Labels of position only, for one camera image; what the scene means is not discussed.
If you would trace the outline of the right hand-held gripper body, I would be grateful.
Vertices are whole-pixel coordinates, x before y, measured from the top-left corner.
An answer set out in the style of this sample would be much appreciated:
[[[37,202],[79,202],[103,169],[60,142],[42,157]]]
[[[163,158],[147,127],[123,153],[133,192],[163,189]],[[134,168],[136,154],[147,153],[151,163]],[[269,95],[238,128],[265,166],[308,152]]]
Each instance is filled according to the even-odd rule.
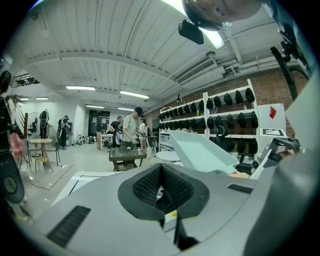
[[[257,149],[252,162],[250,179],[259,179],[264,169],[276,166],[284,158],[286,150],[298,153],[300,144],[297,140],[288,137],[283,129],[260,128]]]

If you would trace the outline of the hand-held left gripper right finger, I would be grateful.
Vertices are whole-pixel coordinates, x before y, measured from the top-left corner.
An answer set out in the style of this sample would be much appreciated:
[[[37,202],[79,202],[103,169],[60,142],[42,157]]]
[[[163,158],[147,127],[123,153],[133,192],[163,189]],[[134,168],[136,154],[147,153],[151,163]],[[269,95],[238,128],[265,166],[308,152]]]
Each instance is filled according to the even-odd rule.
[[[161,186],[175,209],[182,206],[195,193],[187,175],[169,165],[161,166]]]

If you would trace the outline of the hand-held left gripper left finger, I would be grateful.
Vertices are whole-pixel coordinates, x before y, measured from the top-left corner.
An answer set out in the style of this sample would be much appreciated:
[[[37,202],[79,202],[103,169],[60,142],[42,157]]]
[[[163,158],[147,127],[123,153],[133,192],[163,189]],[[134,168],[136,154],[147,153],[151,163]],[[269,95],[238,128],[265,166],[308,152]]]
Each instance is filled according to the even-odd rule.
[[[161,164],[155,164],[132,177],[133,194],[143,203],[155,206],[161,186]]]

